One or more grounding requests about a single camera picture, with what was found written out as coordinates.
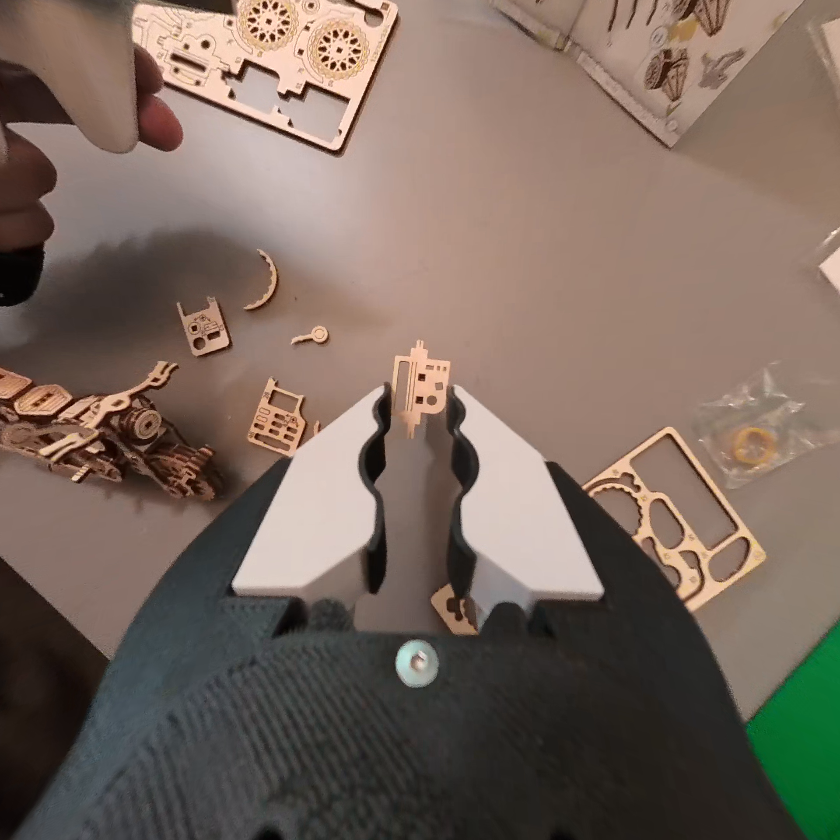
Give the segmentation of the white packet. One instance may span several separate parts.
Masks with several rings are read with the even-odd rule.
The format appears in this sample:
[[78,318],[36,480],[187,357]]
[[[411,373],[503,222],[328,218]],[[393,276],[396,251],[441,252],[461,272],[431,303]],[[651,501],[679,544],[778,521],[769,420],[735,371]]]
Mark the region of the white packet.
[[821,243],[816,269],[820,277],[839,294],[839,227]]

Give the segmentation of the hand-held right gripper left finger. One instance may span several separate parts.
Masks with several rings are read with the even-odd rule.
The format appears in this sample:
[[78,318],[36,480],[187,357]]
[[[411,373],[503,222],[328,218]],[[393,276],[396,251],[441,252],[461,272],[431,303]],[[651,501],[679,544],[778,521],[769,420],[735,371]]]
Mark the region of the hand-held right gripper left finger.
[[352,627],[355,607],[382,587],[385,469],[392,386],[361,398],[288,462],[232,590],[241,613],[286,609],[316,627]]

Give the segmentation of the green plastic bin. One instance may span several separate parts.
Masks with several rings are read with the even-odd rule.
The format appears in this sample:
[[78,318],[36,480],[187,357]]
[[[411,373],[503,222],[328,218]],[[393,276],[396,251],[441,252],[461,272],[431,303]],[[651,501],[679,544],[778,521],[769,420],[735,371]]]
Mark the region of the green plastic bin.
[[777,794],[811,839],[839,838],[839,625],[747,725]]

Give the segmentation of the person's left hand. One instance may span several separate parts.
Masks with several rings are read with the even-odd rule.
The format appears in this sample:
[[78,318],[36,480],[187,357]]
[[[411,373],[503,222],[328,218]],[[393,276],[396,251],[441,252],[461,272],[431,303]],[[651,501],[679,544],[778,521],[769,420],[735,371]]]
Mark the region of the person's left hand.
[[[159,67],[146,50],[134,47],[140,141],[164,152],[176,150],[183,129],[169,106],[158,97],[163,88]],[[10,123],[69,123],[48,88],[22,67],[2,62],[1,117],[7,153],[1,166],[1,251],[42,246],[55,224],[43,198],[57,184],[56,168],[47,155]]]

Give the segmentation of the small pronged wooden plate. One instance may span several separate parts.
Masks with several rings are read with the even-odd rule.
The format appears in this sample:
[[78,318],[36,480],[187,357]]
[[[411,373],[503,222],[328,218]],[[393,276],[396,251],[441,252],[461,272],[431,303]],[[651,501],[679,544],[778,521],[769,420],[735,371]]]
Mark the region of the small pronged wooden plate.
[[224,315],[215,297],[206,298],[201,310],[186,313],[180,302],[176,303],[183,332],[194,357],[202,357],[231,345]]

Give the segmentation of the clear plastic bag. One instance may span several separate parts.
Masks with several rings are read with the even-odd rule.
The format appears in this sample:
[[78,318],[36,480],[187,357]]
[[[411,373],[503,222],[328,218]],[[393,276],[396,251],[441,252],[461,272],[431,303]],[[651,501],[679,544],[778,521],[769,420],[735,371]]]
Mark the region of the clear plastic bag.
[[[733,460],[732,436],[746,426],[775,434],[771,461],[747,467]],[[838,381],[800,365],[774,361],[729,393],[700,404],[694,428],[725,487],[739,489],[799,457],[838,444]]]

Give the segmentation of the wooden plate with square holes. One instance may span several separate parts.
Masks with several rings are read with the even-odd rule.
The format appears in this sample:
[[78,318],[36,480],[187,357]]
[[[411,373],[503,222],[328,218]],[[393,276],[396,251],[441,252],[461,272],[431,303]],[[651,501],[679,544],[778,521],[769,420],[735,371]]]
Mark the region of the wooden plate with square holes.
[[394,358],[392,415],[404,425],[406,438],[415,437],[426,417],[444,411],[451,373],[451,361],[431,357],[421,339]]

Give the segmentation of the grey desk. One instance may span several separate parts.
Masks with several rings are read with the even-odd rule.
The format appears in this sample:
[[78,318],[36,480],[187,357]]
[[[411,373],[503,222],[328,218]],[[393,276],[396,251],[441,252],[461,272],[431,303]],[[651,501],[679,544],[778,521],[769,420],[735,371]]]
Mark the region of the grey desk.
[[[330,423],[418,339],[580,483],[663,426],[710,473],[698,406],[766,365],[838,381],[838,107],[804,2],[668,150],[568,56],[481,2],[400,2],[339,156],[179,91],[180,150],[113,155],[24,125],[58,185],[45,275],[2,310],[2,366],[74,393],[156,361],[156,402],[224,475],[214,504],[74,486],[2,457],[2,558],[106,655],[173,559],[275,461],[247,443],[269,377]],[[269,283],[261,309],[243,306]],[[231,345],[194,357],[215,297]],[[327,343],[291,345],[316,325]]]

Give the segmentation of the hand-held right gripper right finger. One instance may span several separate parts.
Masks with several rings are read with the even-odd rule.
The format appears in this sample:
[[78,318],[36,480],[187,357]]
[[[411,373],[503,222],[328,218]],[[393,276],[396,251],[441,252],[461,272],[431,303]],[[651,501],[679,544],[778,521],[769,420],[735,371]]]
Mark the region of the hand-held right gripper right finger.
[[460,385],[446,413],[460,484],[448,579],[476,623],[503,603],[530,616],[539,602],[599,602],[604,585],[545,458]]

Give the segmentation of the open instruction booklet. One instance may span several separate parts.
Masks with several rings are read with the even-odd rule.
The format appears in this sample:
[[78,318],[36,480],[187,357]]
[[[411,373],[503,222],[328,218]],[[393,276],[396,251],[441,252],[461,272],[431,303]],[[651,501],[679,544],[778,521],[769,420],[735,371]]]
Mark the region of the open instruction booklet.
[[493,1],[673,148],[802,1]]

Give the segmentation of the wooden cut-out frame sheet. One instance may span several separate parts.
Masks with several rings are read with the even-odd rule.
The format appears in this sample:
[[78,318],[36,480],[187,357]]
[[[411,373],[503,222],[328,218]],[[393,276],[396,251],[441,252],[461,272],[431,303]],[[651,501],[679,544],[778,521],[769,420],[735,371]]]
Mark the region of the wooden cut-out frame sheet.
[[[675,446],[690,474],[714,499],[731,525],[725,536],[715,541],[703,539],[679,509],[673,495],[654,488],[641,477],[634,462],[663,443]],[[767,560],[763,546],[674,427],[663,427],[647,437],[585,483],[583,490],[593,499],[619,493],[632,501],[636,521],[627,529],[629,535],[654,561],[691,613],[697,612]],[[654,523],[656,504],[661,505],[674,520],[679,530],[676,539],[665,540],[657,534]]]

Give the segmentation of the wooden motorcycle model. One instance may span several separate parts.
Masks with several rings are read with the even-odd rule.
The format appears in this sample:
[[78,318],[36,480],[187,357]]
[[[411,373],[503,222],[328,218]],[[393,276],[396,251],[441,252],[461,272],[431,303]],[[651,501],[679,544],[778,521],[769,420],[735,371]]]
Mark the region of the wooden motorcycle model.
[[56,384],[1,370],[1,447],[80,484],[145,476],[175,499],[213,501],[222,479],[214,451],[190,446],[148,397],[177,368],[160,361],[146,378],[113,394],[73,396]]

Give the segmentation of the wooden sheet with wheels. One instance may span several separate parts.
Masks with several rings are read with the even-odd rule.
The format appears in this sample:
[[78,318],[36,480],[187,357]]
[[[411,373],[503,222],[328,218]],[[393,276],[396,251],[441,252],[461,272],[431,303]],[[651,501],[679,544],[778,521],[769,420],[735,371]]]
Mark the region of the wooden sheet with wheels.
[[[398,17],[395,2],[246,1],[234,12],[142,3],[133,39],[155,59],[164,82],[195,99],[339,153],[375,76]],[[278,104],[262,111],[235,91],[248,69],[276,78],[279,100],[318,91],[344,101],[332,138],[319,138]]]

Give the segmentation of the wooden grid piece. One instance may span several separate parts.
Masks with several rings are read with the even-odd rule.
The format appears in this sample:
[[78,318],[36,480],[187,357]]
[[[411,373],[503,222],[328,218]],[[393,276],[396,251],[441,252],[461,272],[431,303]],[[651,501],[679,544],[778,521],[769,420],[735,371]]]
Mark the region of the wooden grid piece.
[[270,377],[248,428],[247,441],[282,458],[294,456],[308,425],[302,415],[304,401],[304,395],[279,387]]

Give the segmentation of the small wooden puzzle piece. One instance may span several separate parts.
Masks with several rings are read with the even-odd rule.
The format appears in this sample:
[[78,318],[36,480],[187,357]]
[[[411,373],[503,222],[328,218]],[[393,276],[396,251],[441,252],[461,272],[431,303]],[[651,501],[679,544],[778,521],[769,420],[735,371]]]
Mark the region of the small wooden puzzle piece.
[[450,584],[437,590],[430,598],[430,603],[450,633],[459,636],[478,635],[475,604],[468,597],[457,598]]

